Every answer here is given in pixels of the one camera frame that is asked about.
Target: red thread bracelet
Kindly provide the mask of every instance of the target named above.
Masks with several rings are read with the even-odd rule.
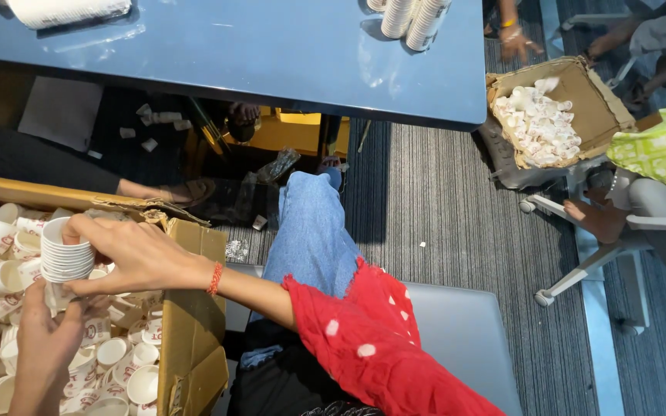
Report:
[[[212,282],[209,284],[207,293],[210,295],[217,295],[217,284],[220,282],[220,276],[223,274],[223,265],[219,262],[215,262],[215,271],[212,273]]]

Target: blue table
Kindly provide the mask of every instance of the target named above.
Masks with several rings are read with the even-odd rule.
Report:
[[[0,9],[0,62],[61,78],[444,129],[472,131],[486,118],[477,0],[455,0],[437,41],[421,53],[384,37],[382,15],[365,0],[133,4],[109,23],[38,32]],[[325,129],[321,138],[331,135]]]

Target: table leg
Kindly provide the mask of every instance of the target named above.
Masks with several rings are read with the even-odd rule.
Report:
[[[320,160],[335,153],[340,119],[340,116],[320,115],[320,130],[318,132],[318,158]]]

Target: red polka dot fabric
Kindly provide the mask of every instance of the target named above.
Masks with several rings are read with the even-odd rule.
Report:
[[[358,266],[343,299],[291,275],[282,284],[303,344],[340,387],[391,416],[504,414],[421,350],[405,285],[362,258]]]

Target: chair caster wheel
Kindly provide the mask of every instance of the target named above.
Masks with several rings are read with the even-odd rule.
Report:
[[[536,209],[536,204],[529,201],[528,199],[524,199],[523,201],[518,203],[518,207],[520,208],[523,213],[532,213],[533,210]]]
[[[554,297],[544,295],[543,290],[536,292],[536,294],[533,296],[533,300],[535,300],[537,304],[544,308],[554,303]]]
[[[645,327],[633,325],[629,320],[621,319],[618,322],[619,329],[623,335],[642,335]]]

